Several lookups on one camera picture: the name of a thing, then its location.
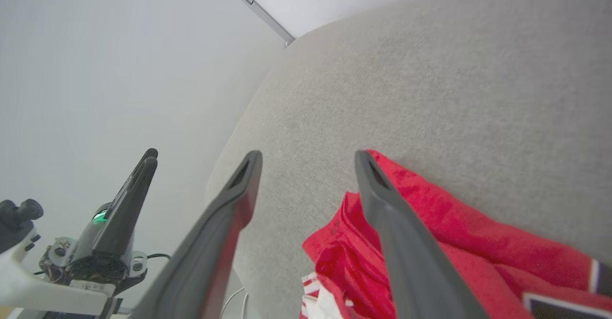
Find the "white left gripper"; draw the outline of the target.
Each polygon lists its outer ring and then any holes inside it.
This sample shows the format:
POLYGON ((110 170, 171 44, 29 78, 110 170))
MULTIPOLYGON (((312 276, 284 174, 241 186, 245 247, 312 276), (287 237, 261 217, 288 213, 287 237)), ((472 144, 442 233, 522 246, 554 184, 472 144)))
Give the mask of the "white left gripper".
MULTIPOLYGON (((114 257, 126 253, 157 165, 157 157, 142 157, 110 206, 94 215, 92 225, 101 230, 92 243, 92 253, 114 257)), ((71 238, 60 238, 48 248, 40 274, 24 268, 25 256, 39 239, 33 225, 33 231, 21 243, 0 254, 0 307, 39 311, 43 318, 130 314, 129 308, 122 307, 119 295, 146 277, 146 253, 128 254, 127 275, 118 283, 74 280, 67 271, 77 247, 77 241, 71 238)))

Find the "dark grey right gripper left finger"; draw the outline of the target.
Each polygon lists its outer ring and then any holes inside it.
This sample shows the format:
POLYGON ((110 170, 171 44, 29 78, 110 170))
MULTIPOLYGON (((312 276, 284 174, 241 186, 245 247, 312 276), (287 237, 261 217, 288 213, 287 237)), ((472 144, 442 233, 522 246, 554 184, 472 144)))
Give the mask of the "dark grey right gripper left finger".
POLYGON ((262 152, 249 151, 129 319, 220 319, 240 231, 251 221, 262 152))

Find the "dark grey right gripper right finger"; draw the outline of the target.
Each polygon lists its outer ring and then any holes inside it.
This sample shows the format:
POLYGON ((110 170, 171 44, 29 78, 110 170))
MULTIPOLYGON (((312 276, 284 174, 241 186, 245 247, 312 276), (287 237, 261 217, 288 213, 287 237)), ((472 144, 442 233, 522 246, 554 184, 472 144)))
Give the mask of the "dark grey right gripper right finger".
POLYGON ((397 319, 489 319, 374 157, 358 150, 354 166, 364 217, 380 237, 397 319))

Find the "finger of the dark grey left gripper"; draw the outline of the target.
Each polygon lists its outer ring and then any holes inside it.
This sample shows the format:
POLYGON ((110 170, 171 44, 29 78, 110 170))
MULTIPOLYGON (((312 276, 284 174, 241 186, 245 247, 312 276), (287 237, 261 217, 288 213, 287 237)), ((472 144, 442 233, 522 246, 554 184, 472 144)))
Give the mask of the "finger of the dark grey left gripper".
POLYGON ((125 195, 125 193, 133 187, 133 183, 140 177, 141 173, 145 170, 148 158, 156 159, 159 155, 159 152, 155 148, 148 149, 140 159, 140 161, 136 164, 134 170, 130 173, 128 178, 125 180, 125 183, 118 191, 117 195, 114 197, 114 200, 109 203, 109 209, 114 209, 117 204, 120 203, 120 200, 125 195))

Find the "red white basketball jersey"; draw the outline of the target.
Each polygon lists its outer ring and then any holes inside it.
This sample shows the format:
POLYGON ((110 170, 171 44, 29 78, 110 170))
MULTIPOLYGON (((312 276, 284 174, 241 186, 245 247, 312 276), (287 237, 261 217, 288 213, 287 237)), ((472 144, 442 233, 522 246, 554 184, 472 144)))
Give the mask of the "red white basketball jersey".
MULTIPOLYGON (((491 319, 612 319, 612 267, 496 222, 382 153, 370 154, 491 319)), ((315 270, 302 277, 299 319, 396 319, 380 238, 358 193, 345 193, 303 249, 315 270)))

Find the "grey fabric sofa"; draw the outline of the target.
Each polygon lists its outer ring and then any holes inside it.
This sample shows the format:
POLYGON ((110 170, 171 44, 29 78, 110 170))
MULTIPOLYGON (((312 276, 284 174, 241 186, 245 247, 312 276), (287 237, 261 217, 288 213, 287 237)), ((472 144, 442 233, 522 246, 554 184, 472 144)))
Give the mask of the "grey fabric sofa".
POLYGON ((374 149, 492 219, 612 266, 612 0, 404 0, 295 40, 216 163, 263 154, 234 270, 297 319, 302 249, 374 149))

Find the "grey metal wall strip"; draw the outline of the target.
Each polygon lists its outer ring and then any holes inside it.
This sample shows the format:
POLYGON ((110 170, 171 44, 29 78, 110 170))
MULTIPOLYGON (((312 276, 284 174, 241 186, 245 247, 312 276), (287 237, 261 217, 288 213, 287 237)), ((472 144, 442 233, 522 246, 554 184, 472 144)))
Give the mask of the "grey metal wall strip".
POLYGON ((240 0, 242 3, 247 5, 249 9, 262 20, 268 27, 270 27, 278 36, 284 40, 284 46, 288 47, 295 38, 280 24, 273 16, 271 16, 261 5, 255 0, 240 0))

